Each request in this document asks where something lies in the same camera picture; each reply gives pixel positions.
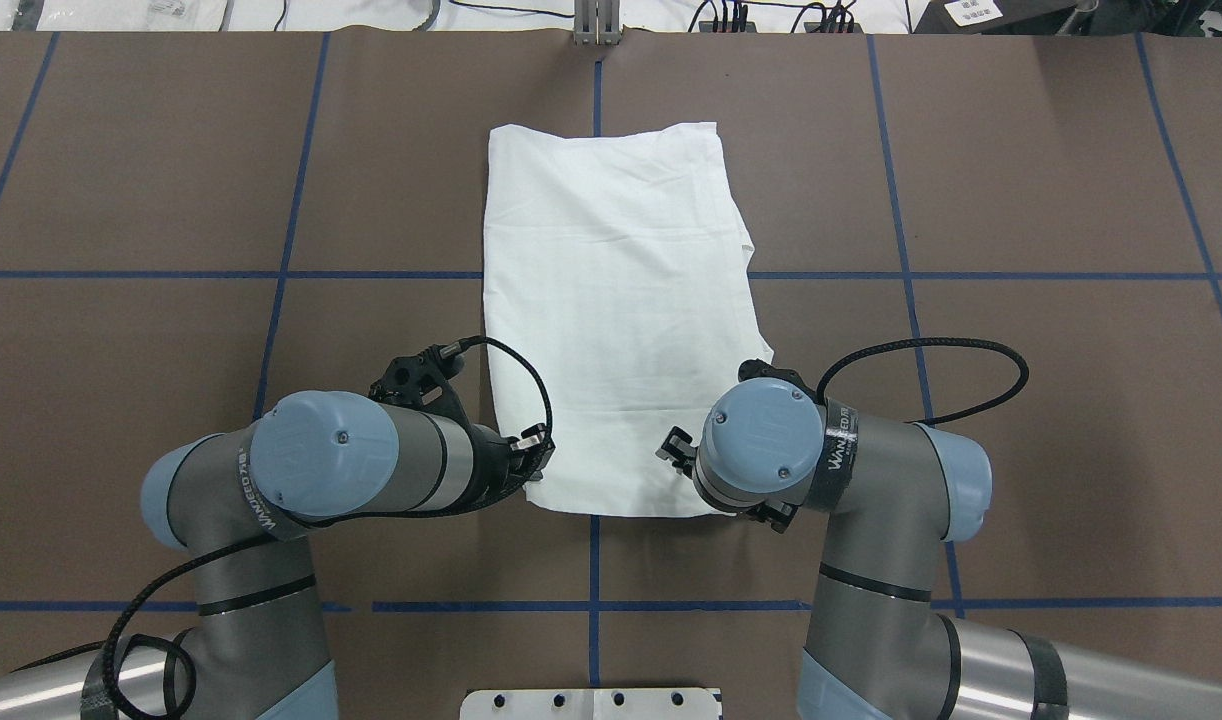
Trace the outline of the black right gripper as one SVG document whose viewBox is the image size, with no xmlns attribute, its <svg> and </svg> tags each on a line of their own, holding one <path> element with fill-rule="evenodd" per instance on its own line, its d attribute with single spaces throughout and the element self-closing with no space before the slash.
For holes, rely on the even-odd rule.
<svg viewBox="0 0 1222 720">
<path fill-rule="evenodd" d="M 693 438 L 683 428 L 672 427 L 667 433 L 667 445 L 657 447 L 656 456 L 668 462 L 681 477 L 692 479 L 695 471 L 697 447 Z M 756 502 L 748 509 L 745 516 L 756 523 L 766 524 L 775 533 L 785 533 L 796 520 L 799 507 L 794 502 L 776 500 Z"/>
</svg>

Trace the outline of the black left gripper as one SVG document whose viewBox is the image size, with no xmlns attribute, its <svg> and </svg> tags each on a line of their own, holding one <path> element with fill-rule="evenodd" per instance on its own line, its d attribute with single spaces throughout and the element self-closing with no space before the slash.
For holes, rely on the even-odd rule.
<svg viewBox="0 0 1222 720">
<path fill-rule="evenodd" d="M 483 425 L 470 425 L 470 451 L 473 451 L 473 469 L 470 469 L 469 506 L 491 506 L 503 498 L 510 498 L 523 484 L 543 479 L 554 450 L 543 450 L 551 445 L 550 428 L 546 424 L 534 424 L 521 432 L 521 436 L 501 436 L 500 433 Z"/>
</svg>

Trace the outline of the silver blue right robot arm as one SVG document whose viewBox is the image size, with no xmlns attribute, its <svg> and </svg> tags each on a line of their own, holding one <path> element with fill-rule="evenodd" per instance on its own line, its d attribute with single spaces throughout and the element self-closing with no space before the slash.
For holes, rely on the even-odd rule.
<svg viewBox="0 0 1222 720">
<path fill-rule="evenodd" d="M 1222 683 L 951 619 L 931 605 L 941 546 L 980 529 L 978 443 L 749 377 L 672 428 L 657 456 L 712 509 L 788 528 L 827 516 L 803 644 L 802 719 L 1222 719 Z"/>
</svg>

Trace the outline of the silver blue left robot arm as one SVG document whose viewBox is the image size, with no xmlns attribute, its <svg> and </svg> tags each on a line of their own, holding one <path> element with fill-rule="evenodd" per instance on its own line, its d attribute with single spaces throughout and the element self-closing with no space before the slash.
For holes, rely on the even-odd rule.
<svg viewBox="0 0 1222 720">
<path fill-rule="evenodd" d="M 551 416 L 500 436 L 442 400 L 292 392 L 160 457 L 141 513 L 189 560 L 137 592 L 105 639 L 2 676 L 0 719 L 336 719 L 310 535 L 488 509 L 552 454 Z"/>
</svg>

